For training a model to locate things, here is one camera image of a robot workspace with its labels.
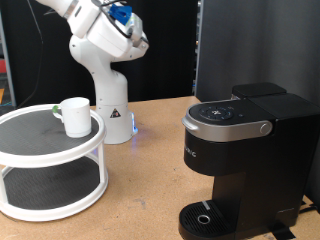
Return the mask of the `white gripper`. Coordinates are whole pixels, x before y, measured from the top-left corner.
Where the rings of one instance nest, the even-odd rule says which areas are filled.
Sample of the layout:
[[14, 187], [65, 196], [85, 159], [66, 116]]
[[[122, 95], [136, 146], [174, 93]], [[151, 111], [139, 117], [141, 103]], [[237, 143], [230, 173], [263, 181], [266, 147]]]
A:
[[123, 25], [100, 13], [87, 32], [87, 39], [113, 57], [120, 58], [142, 42], [142, 20], [132, 13]]

